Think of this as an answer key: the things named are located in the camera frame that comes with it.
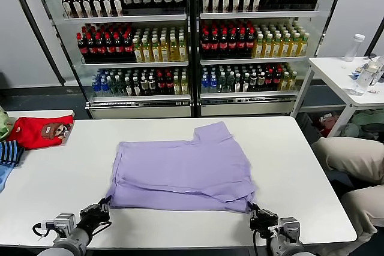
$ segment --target green cloth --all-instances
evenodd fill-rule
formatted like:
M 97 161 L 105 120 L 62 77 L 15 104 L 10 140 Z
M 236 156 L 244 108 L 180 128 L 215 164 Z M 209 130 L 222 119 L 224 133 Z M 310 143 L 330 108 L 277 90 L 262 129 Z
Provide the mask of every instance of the green cloth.
M 12 131 L 13 124 L 10 122 L 8 113 L 0 106 L 0 141 L 5 140 Z

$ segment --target purple shirt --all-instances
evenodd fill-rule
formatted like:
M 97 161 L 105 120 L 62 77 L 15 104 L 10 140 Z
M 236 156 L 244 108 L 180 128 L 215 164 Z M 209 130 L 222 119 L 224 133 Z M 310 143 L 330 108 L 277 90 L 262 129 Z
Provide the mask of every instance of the purple shirt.
M 192 141 L 120 142 L 112 207 L 247 211 L 250 163 L 224 122 L 198 127 Z

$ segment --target white table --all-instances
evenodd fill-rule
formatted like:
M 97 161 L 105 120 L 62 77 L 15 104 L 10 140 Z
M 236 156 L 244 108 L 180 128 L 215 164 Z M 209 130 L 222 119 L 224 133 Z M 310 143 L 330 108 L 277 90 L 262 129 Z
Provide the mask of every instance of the white table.
M 120 141 L 190 140 L 195 127 L 218 121 L 251 162 L 256 202 L 280 217 L 296 217 L 304 244 L 356 239 L 294 118 L 189 118 L 76 120 L 65 145 L 26 152 L 0 193 L 0 245 L 51 246 L 55 233 L 39 239 L 32 226 L 60 213 L 78 220 L 81 209 L 104 197 Z M 111 209 L 110 215 L 112 226 L 90 249 L 252 246 L 246 214 Z
M 367 63 L 368 58 L 356 57 L 353 62 L 345 62 L 342 58 L 310 58 L 309 61 L 310 69 L 293 106 L 292 117 L 296 117 L 298 114 L 314 73 L 346 103 L 345 109 L 328 137 L 339 135 L 341 129 L 348 123 L 356 110 L 376 109 L 384 106 L 384 83 L 377 83 L 368 88 L 369 91 L 378 91 L 377 94 L 366 92 L 362 96 L 357 96 L 348 93 L 348 89 L 353 88 L 355 84 L 355 80 L 351 78 L 352 72 Z

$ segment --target plastic bottle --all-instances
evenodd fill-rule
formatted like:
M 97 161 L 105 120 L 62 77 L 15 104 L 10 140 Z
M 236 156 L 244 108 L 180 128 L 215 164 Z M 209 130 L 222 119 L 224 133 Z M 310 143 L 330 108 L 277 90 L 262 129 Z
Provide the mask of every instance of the plastic bottle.
M 347 51 L 347 53 L 344 57 L 344 61 L 352 62 L 355 59 L 356 54 L 358 53 L 359 47 L 360 47 L 361 43 L 364 41 L 364 39 L 365 39 L 364 35 L 355 34 L 355 36 L 353 38 L 353 43 L 352 43 L 350 49 Z

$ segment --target clear water bottle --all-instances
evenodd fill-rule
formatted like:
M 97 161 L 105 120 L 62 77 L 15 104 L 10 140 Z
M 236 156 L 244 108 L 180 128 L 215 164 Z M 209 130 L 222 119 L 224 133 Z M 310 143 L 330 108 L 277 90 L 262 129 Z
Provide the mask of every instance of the clear water bottle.
M 365 36 L 362 34 L 355 34 L 353 38 L 353 43 L 350 47 L 350 49 L 347 51 L 346 55 L 344 56 L 344 61 L 346 62 L 352 62 L 356 54 L 358 53 L 359 47 L 361 43 L 364 41 Z
M 367 91 L 378 69 L 379 67 L 373 61 L 365 64 L 352 89 L 352 94 L 359 96 L 363 95 Z

